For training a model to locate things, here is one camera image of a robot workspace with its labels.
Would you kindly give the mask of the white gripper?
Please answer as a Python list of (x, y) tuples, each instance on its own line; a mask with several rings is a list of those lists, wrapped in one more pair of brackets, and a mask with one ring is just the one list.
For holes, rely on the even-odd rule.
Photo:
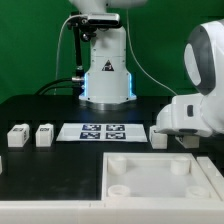
[(206, 104), (200, 93), (175, 96), (159, 112), (156, 131), (201, 137), (224, 134), (224, 107)]

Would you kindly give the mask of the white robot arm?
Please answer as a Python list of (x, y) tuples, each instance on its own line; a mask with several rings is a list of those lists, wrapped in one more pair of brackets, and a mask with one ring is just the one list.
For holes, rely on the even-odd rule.
[[(131, 74), (125, 65), (126, 31), (108, 8), (132, 8), (148, 0), (69, 0), (80, 12), (82, 38), (91, 43), (91, 65), (80, 100), (101, 109), (132, 101)], [(161, 134), (209, 137), (224, 134), (224, 19), (194, 28), (184, 63), (195, 94), (179, 95), (158, 114)]]

